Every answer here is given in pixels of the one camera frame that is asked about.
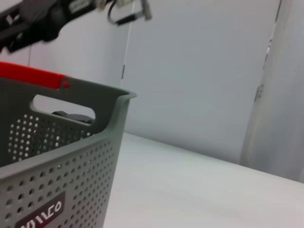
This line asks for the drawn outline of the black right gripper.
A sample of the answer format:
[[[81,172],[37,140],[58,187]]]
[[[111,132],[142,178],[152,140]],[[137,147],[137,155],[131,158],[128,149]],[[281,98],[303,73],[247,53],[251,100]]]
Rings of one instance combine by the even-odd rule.
[[[94,0],[24,0],[0,12],[0,51],[52,41],[67,23],[95,9]]]

